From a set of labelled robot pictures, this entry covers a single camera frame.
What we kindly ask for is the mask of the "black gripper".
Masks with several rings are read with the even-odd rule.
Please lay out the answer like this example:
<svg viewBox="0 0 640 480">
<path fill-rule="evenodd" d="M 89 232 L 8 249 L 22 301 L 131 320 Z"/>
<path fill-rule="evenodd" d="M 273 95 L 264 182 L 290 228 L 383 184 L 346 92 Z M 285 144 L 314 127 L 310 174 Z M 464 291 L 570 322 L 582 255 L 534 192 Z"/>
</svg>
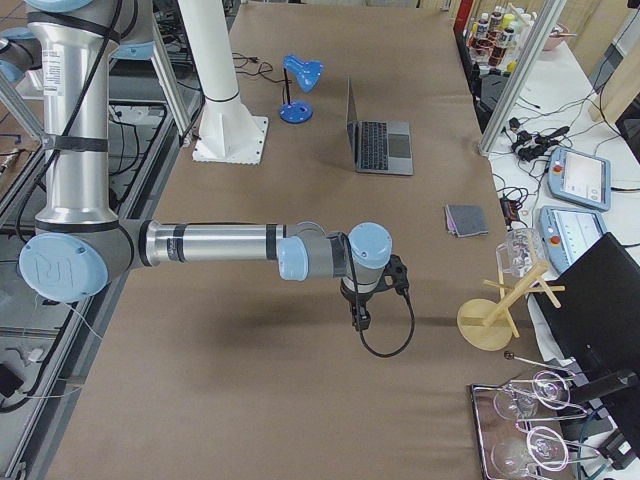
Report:
<svg viewBox="0 0 640 480">
<path fill-rule="evenodd" d="M 356 331 L 365 331 L 371 323 L 371 315 L 366 302 L 371 298 L 369 294 L 361 294 L 348 287 L 344 280 L 340 284 L 342 296 L 349 302 L 352 325 Z"/>
</svg>

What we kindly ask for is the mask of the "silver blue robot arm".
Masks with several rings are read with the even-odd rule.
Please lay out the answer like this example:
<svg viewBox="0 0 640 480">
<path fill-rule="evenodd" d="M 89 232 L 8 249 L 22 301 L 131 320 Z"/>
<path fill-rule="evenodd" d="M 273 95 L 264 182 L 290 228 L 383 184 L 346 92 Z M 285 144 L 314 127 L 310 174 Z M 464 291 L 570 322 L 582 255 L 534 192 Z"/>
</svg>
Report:
<svg viewBox="0 0 640 480">
<path fill-rule="evenodd" d="M 337 278 L 354 327 L 386 289 L 392 240 L 365 222 L 328 233 L 294 225 L 125 220 L 109 205 L 108 62 L 121 44 L 151 32 L 147 1 L 32 1 L 28 25 L 42 47 L 46 204 L 18 265 L 42 297 L 73 303 L 125 272 L 165 261 L 269 260 L 286 280 Z"/>
</svg>

